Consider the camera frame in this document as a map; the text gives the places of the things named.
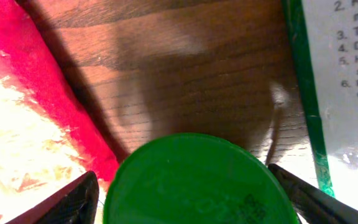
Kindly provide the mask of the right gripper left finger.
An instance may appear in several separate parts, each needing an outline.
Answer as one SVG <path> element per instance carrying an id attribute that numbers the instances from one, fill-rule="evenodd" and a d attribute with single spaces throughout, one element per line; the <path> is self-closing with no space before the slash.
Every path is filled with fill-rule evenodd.
<path id="1" fill-rule="evenodd" d="M 93 224 L 98 200 L 96 174 L 88 171 L 7 224 Z"/>

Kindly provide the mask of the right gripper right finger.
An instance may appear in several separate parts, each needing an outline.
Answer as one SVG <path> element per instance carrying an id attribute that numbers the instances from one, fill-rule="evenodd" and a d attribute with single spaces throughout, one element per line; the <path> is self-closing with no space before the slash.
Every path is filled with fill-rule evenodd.
<path id="1" fill-rule="evenodd" d="M 309 223 L 358 224 L 358 210 L 336 200 L 284 168 L 269 164 L 294 209 Z"/>

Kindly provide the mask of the orange red snack pouch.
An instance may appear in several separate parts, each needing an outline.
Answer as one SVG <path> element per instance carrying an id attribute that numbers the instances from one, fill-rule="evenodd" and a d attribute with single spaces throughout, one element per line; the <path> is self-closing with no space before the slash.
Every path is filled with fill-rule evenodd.
<path id="1" fill-rule="evenodd" d="M 89 170 L 99 185 L 101 223 L 118 166 L 28 13 L 0 1 L 0 223 Z"/>

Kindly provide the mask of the green lid white jar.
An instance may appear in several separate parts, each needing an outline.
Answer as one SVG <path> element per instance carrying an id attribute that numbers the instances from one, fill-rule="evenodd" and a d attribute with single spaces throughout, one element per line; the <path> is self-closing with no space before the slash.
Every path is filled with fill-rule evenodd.
<path id="1" fill-rule="evenodd" d="M 182 133 L 144 144 L 120 165 L 103 222 L 292 224 L 298 217 L 252 154 L 221 138 Z"/>

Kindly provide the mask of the green snack packet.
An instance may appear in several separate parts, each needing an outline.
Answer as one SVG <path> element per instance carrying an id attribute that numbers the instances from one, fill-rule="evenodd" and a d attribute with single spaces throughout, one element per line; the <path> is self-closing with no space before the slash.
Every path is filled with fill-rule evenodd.
<path id="1" fill-rule="evenodd" d="M 284 0 L 319 188 L 358 210 L 358 0 Z"/>

